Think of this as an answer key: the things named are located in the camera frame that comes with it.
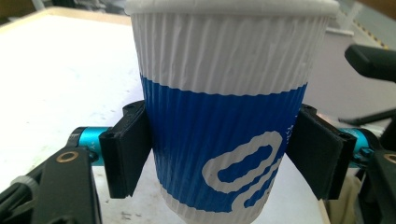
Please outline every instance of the teal metal part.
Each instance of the teal metal part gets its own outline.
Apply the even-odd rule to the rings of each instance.
[[[369,139],[361,130],[356,128],[344,128],[339,130],[344,133],[350,133],[357,138],[356,145],[353,150],[353,159],[349,164],[349,167],[365,168],[368,161],[374,154],[374,149],[370,147]]]
[[[78,145],[80,147],[87,147],[98,156],[98,160],[92,163],[93,166],[104,165],[99,135],[108,129],[109,127],[87,127],[79,138]]]

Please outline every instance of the paper cup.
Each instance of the paper cup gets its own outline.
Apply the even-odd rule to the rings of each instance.
[[[142,8],[129,13],[166,203],[187,223],[251,223],[274,183],[329,12]]]

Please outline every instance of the screw hole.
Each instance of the screw hole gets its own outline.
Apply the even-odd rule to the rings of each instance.
[[[396,164],[396,154],[385,154],[385,155],[384,155],[384,158],[385,158],[387,161],[390,161],[390,162]]]
[[[60,163],[64,163],[64,162],[73,161],[77,157],[78,157],[78,152],[69,151],[69,152],[65,152],[65,153],[62,153],[61,155],[59,155],[56,158],[56,161],[60,162]]]

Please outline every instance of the cup rim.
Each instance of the cup rim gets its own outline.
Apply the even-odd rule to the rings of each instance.
[[[335,16],[333,0],[127,0],[125,12],[250,16]]]

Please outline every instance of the rippled cup sleeve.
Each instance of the rippled cup sleeve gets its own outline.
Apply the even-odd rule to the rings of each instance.
[[[251,223],[328,17],[132,15],[162,195],[187,223]]]

